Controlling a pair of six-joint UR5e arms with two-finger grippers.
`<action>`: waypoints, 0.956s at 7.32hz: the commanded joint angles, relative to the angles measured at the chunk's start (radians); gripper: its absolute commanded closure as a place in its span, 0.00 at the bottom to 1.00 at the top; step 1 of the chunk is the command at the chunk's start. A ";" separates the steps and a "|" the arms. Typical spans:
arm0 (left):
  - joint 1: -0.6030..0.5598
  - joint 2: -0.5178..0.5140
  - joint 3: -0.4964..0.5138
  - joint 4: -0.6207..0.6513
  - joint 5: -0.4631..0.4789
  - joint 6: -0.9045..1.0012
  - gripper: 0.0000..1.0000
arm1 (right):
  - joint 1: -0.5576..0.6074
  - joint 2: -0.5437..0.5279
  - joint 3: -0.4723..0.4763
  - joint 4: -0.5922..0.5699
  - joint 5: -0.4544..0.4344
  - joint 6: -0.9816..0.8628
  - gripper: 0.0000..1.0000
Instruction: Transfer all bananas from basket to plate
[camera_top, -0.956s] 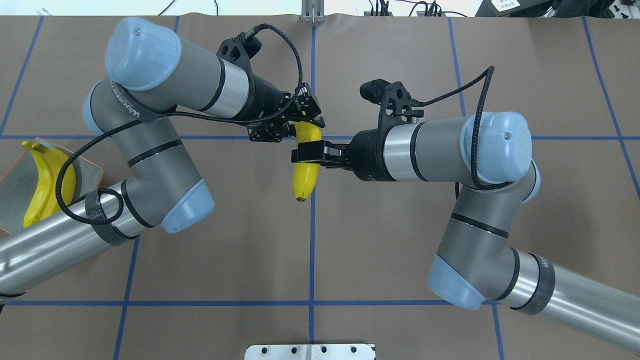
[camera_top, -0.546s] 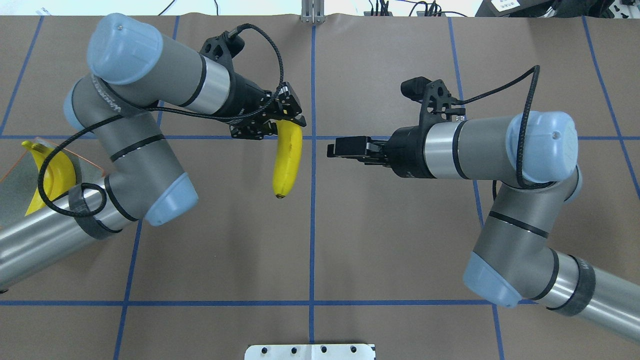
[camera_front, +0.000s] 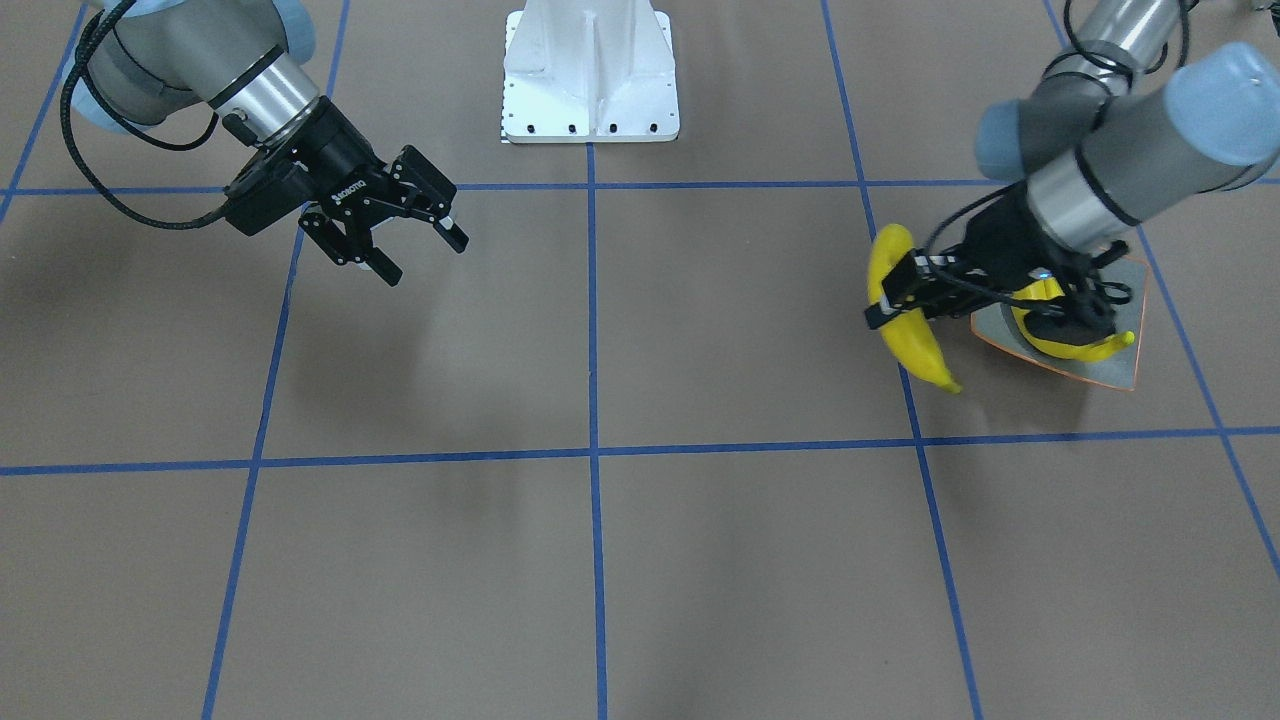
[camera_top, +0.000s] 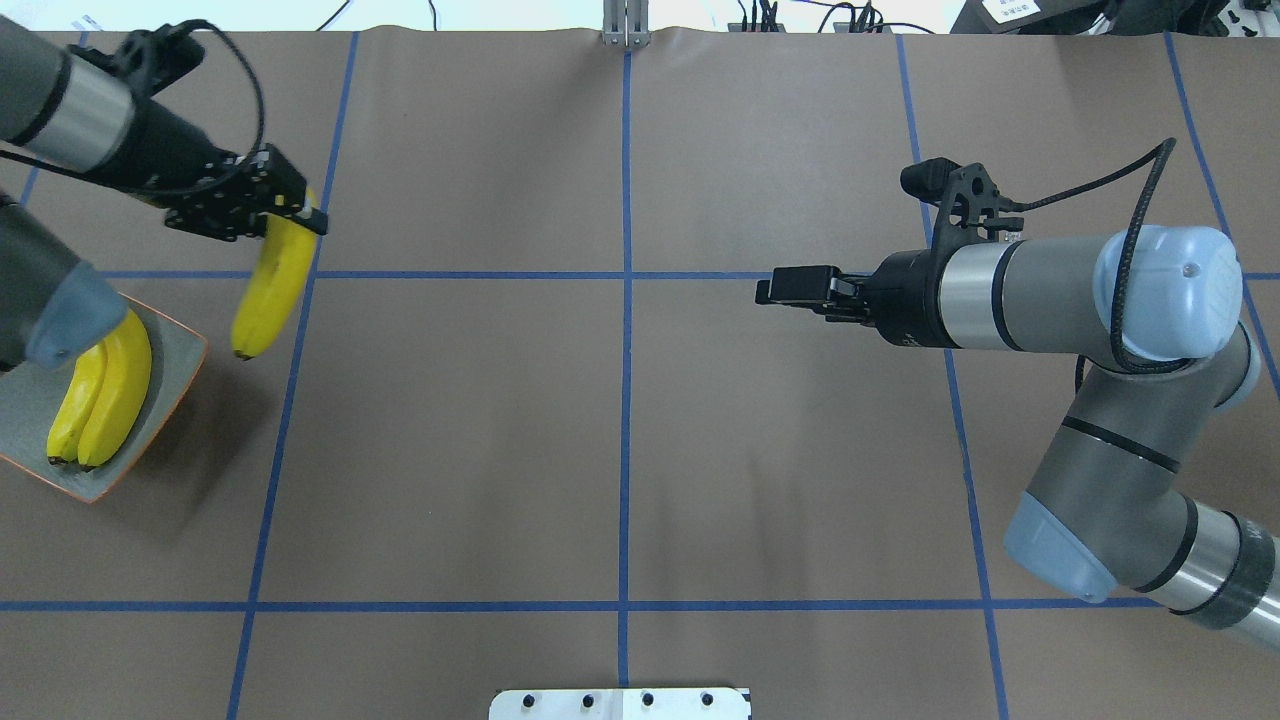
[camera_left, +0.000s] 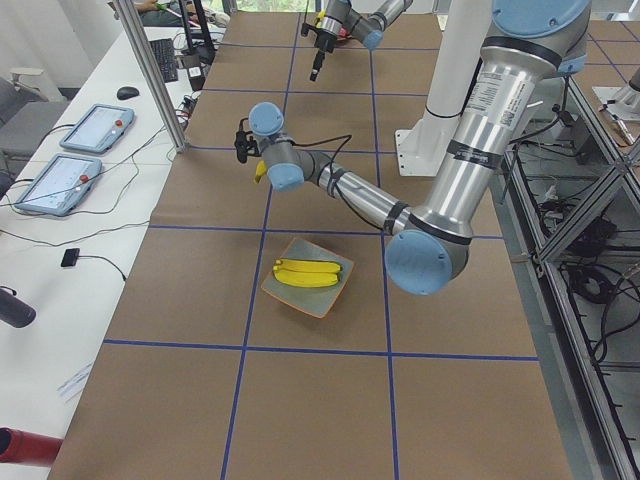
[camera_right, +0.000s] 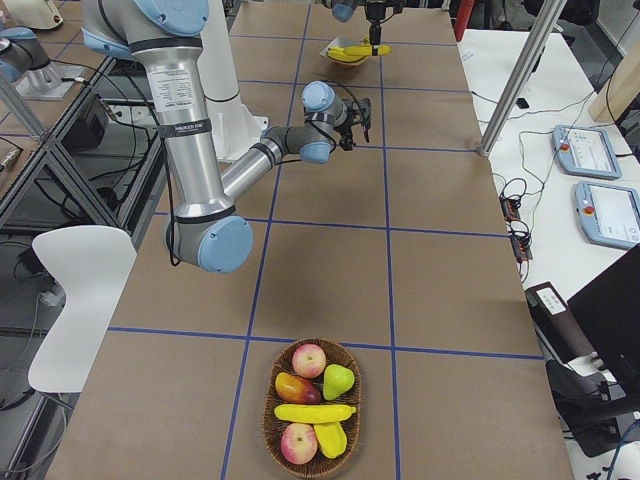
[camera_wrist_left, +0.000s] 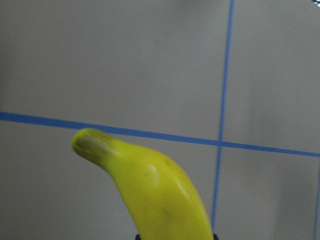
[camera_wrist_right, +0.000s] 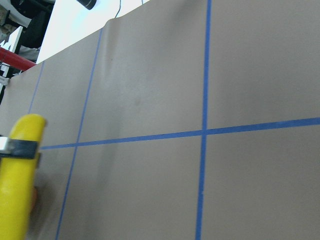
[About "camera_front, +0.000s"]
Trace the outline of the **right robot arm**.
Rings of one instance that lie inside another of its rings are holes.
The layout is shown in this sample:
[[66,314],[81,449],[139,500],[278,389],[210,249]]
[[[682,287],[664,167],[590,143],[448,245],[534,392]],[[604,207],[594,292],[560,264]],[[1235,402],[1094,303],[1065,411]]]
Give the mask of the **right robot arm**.
[[223,190],[224,202],[182,229],[223,220],[252,236],[297,211],[333,263],[365,266],[392,286],[402,270],[372,238],[390,219],[425,222],[456,252],[467,249],[451,215],[456,186],[413,146],[383,161],[305,72],[315,29],[301,3],[99,1],[96,10],[64,65],[59,122],[77,169],[125,217],[178,227],[127,206],[90,169],[72,113],[156,145],[152,128],[204,104],[204,136],[225,129],[253,156]]

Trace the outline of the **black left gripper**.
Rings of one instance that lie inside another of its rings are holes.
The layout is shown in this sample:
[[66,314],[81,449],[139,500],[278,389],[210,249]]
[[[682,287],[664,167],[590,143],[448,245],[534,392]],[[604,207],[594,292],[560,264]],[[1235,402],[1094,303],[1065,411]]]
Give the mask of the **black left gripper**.
[[934,255],[943,281],[919,259],[918,249],[876,249],[876,296],[864,309],[870,331],[919,311],[924,319],[966,315],[996,304],[1015,307],[1014,293],[1043,274],[1053,277],[1073,254],[1033,213],[1027,181],[1005,186],[954,213],[965,220],[963,238]]

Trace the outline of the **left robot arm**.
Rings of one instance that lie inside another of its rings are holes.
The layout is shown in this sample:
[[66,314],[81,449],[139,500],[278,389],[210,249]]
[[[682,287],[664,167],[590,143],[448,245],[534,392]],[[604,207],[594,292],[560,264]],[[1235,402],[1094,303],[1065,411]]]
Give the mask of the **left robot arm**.
[[1123,236],[1180,201],[1238,190],[1277,163],[1277,68],[1230,42],[1180,58],[1138,94],[1189,1],[1102,1],[1036,90],[984,114],[975,159],[1002,187],[957,211],[963,238],[908,249],[870,284],[867,324],[918,311],[964,316],[993,304],[1025,313],[1037,338],[1083,346],[1116,331],[1128,292],[1101,278]]

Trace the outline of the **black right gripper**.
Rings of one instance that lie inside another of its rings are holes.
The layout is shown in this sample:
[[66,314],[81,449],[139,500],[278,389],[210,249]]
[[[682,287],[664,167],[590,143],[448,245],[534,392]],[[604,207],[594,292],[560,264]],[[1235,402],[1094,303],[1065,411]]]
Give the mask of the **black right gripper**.
[[225,187],[225,219],[257,234],[297,208],[300,228],[338,266],[365,266],[390,287],[403,270],[372,242],[371,229],[390,217],[419,219],[457,254],[468,237],[452,217],[458,192],[413,145],[387,164],[346,114],[320,96],[310,114],[276,145],[259,150]]

